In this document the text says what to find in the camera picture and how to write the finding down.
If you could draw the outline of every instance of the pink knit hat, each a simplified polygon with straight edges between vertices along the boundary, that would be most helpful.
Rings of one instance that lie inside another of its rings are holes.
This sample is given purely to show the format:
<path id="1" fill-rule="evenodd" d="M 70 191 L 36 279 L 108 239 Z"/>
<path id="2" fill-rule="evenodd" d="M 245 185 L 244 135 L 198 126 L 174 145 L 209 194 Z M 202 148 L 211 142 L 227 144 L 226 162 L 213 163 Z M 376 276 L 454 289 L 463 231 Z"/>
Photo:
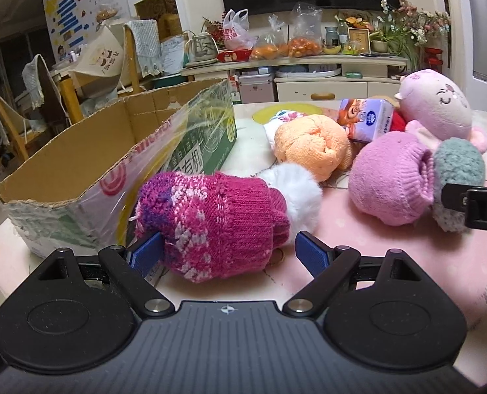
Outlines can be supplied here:
<path id="1" fill-rule="evenodd" d="M 155 175 L 136 207 L 139 238 L 159 231 L 164 263 L 195 283 L 261 271 L 289 238 L 286 200 L 260 178 Z"/>
<path id="2" fill-rule="evenodd" d="M 387 225 L 409 224 L 433 202 L 433 156 L 410 133 L 389 132 L 360 151 L 349 175 L 358 210 Z"/>

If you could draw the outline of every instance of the white pom-pom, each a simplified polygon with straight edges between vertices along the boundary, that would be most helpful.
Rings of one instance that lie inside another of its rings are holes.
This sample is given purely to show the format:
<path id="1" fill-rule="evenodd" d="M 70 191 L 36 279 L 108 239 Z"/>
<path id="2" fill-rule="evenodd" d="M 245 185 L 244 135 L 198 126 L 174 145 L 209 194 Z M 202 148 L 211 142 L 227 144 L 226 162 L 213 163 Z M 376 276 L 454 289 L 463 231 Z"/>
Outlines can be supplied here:
<path id="1" fill-rule="evenodd" d="M 298 232 L 313 232 L 318 224 L 322 205 L 322 189 L 307 169 L 294 163 L 282 163 L 257 175 L 271 188 L 282 193 L 287 203 L 291 224 L 289 240 L 294 244 Z"/>

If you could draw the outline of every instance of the black clip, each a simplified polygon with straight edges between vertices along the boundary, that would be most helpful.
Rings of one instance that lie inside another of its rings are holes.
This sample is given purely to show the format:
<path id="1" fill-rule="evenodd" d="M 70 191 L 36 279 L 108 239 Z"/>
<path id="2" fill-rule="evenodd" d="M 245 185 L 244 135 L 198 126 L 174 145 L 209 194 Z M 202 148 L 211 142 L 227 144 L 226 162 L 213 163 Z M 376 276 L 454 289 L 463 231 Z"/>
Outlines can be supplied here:
<path id="1" fill-rule="evenodd" d="M 465 214 L 468 228 L 487 231 L 487 187 L 446 184 L 440 199 L 445 208 Z"/>

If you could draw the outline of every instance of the drawer handle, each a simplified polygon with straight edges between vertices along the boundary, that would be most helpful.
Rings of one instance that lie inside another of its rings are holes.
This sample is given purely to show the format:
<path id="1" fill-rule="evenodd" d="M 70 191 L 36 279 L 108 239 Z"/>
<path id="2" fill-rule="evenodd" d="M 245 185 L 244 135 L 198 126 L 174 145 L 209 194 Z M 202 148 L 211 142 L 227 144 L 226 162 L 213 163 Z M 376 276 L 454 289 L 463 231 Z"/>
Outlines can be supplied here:
<path id="1" fill-rule="evenodd" d="M 334 93 L 311 93 L 311 99 L 313 101 L 334 101 L 336 98 Z"/>

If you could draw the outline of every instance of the bag of oranges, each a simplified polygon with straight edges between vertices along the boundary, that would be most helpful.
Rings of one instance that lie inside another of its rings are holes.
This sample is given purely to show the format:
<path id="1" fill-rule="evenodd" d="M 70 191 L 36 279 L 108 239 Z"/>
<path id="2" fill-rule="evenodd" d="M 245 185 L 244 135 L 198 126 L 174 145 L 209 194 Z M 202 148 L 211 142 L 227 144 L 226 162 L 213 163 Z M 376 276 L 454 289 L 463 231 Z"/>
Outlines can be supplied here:
<path id="1" fill-rule="evenodd" d="M 276 59 L 277 57 L 287 56 L 289 48 L 282 28 L 286 25 L 278 21 L 278 16 L 273 14 L 269 16 L 269 25 L 271 29 L 262 34 L 251 52 L 250 60 Z"/>
<path id="2" fill-rule="evenodd" d="M 297 3 L 291 12 L 292 35 L 289 57 L 316 56 L 322 53 L 322 9 Z"/>

